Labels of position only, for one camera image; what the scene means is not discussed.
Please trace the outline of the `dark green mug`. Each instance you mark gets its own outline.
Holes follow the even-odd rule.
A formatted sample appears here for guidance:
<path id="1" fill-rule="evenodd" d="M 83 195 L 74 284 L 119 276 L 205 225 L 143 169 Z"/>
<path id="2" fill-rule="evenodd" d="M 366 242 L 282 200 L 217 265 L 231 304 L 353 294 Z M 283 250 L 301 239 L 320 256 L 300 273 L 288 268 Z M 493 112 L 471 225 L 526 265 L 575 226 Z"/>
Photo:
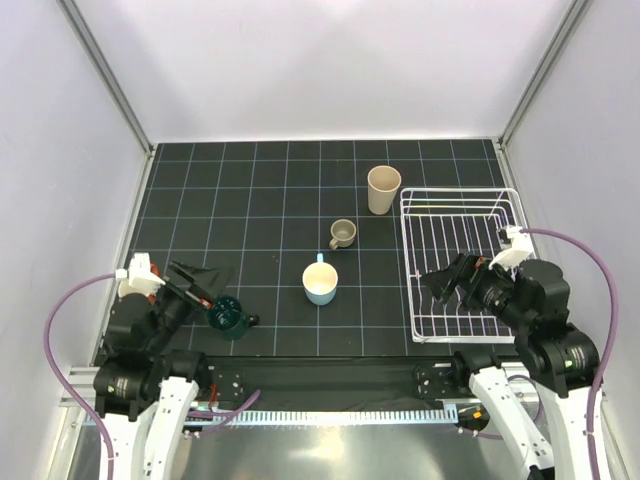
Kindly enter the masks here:
<path id="1" fill-rule="evenodd" d="M 228 341 L 240 339 L 250 328 L 260 324 L 258 315 L 245 312 L 239 300 L 230 295 L 218 296 L 206 318 L 208 324 Z"/>

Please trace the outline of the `light blue mug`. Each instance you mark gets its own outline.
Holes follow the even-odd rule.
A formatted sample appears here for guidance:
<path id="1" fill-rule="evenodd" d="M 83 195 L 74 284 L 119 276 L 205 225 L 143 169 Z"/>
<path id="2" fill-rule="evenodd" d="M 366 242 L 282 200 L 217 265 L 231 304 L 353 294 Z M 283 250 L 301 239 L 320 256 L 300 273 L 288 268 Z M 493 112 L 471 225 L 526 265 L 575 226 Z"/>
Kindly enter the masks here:
<path id="1" fill-rule="evenodd" d="M 325 306 L 335 297 L 338 272 L 318 253 L 316 261 L 308 265 L 302 273 L 302 284 L 309 301 L 316 306 Z"/>

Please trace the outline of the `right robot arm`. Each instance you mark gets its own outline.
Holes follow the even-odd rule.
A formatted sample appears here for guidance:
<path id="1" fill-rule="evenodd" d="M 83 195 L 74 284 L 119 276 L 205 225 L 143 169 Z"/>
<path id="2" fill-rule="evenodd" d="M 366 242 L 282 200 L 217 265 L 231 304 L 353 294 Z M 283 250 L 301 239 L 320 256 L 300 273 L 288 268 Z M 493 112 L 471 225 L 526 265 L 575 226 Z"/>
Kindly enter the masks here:
<path id="1" fill-rule="evenodd" d="M 604 361 L 594 342 L 568 321 L 570 286 L 562 270 L 539 259 L 505 267 L 461 253 L 445 269 L 423 274 L 421 282 L 439 302 L 460 290 L 465 309 L 488 313 L 512 330 L 546 416 L 546 434 L 517 400 L 495 355 L 456 353 L 450 383 L 458 394 L 480 400 L 520 478 L 610 478 L 599 417 L 597 373 Z"/>

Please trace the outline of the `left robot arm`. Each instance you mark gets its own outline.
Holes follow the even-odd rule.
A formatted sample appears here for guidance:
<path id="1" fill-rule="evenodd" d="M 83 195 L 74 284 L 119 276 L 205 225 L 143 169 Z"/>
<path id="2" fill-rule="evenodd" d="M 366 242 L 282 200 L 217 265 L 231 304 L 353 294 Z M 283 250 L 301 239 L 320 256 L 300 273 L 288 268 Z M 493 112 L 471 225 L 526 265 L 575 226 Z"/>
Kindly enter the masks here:
<path id="1" fill-rule="evenodd" d="M 204 353 L 166 348 L 187 320 L 213 306 L 233 271 L 177 261 L 170 268 L 185 288 L 161 276 L 146 253 L 115 273 L 106 358 L 93 381 L 102 479 L 170 478 L 189 408 L 211 389 Z"/>

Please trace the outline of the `tall beige cup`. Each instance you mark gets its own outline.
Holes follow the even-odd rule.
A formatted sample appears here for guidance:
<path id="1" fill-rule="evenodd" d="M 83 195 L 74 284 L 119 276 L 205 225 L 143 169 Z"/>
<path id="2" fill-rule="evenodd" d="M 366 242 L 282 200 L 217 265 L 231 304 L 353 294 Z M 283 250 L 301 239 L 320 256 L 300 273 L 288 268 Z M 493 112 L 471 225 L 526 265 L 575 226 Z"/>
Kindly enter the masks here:
<path id="1" fill-rule="evenodd" d="M 374 215 L 385 215 L 402 183 L 398 170 L 388 165 L 373 167 L 367 175 L 368 208 Z"/>

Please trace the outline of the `small grey-beige mug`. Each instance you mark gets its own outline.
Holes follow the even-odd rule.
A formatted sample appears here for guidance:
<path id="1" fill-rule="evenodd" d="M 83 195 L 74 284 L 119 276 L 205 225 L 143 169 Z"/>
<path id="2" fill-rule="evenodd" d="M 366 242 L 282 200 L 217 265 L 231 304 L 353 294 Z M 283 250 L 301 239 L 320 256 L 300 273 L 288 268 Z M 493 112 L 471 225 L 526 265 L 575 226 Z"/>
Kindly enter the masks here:
<path id="1" fill-rule="evenodd" d="M 329 248 L 337 250 L 339 248 L 350 247 L 357 235 L 356 225 L 349 219 L 338 219 L 330 227 L 331 239 Z"/>

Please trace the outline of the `black grid mat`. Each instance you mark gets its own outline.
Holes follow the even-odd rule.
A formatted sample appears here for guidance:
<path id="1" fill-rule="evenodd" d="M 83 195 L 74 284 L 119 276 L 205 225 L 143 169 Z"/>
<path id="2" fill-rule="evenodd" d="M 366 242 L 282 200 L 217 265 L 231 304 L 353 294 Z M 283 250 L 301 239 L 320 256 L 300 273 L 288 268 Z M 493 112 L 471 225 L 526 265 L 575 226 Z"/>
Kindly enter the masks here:
<path id="1" fill-rule="evenodd" d="M 481 140 L 290 141 L 160 145 L 128 242 L 159 267 L 170 260 L 231 267 L 226 293 L 260 317 L 235 341 L 202 317 L 179 328 L 175 349 L 212 356 L 448 355 L 412 340 L 399 204 L 368 208 L 367 175 L 398 170 L 406 187 L 505 187 L 497 143 Z M 331 250 L 330 227 L 357 235 Z M 304 269 L 322 253 L 338 272 L 334 299 L 307 298 Z"/>

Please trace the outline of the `right aluminium frame post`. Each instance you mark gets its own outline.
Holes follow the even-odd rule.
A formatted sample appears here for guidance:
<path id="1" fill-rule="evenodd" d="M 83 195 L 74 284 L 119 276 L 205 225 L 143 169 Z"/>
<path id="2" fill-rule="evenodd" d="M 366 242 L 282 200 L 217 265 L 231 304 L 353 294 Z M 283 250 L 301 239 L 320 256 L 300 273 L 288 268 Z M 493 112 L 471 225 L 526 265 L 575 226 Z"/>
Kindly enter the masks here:
<path id="1" fill-rule="evenodd" d="M 505 151 L 513 140 L 520 124 L 524 120 L 528 110 L 538 96 L 544 83 L 551 75 L 553 68 L 566 49 L 570 38 L 579 26 L 583 16 L 590 8 L 592 1 L 573 0 L 562 17 L 558 27 L 551 37 L 540 61 L 538 62 L 533 75 L 527 83 L 524 92 L 516 103 L 516 106 L 499 136 L 498 144 Z"/>

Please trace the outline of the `aluminium frame post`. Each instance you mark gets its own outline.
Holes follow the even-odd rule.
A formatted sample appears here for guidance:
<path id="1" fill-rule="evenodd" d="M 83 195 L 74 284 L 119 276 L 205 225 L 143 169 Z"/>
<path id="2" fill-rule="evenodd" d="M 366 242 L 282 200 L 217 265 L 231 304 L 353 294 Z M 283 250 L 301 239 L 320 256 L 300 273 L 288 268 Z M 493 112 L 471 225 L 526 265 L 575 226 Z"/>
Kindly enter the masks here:
<path id="1" fill-rule="evenodd" d="M 505 151 L 513 140 L 520 124 L 524 120 L 528 110 L 538 96 L 544 83 L 551 75 L 553 68 L 566 49 L 570 38 L 579 26 L 583 16 L 590 8 L 592 1 L 573 0 L 562 17 L 558 27 L 551 37 L 540 61 L 538 62 L 533 75 L 527 83 L 524 92 L 516 103 L 516 106 L 499 136 L 498 144 Z"/>
<path id="2" fill-rule="evenodd" d="M 65 15 L 71 29 L 137 143 L 146 155 L 150 155 L 153 150 L 153 143 L 145 133 L 77 2 L 74 0 L 57 0 L 56 3 Z"/>

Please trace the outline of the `left aluminium frame post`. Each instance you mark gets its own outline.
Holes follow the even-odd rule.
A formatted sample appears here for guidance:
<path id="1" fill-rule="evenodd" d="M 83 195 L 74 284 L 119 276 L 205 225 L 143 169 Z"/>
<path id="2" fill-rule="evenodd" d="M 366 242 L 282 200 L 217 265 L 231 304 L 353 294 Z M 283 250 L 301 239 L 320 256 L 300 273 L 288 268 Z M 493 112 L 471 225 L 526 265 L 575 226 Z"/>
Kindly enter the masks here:
<path id="1" fill-rule="evenodd" d="M 56 3 L 65 15 L 71 29 L 137 143 L 146 155 L 150 155 L 153 150 L 153 143 L 145 133 L 77 2 L 74 0 L 57 0 Z"/>

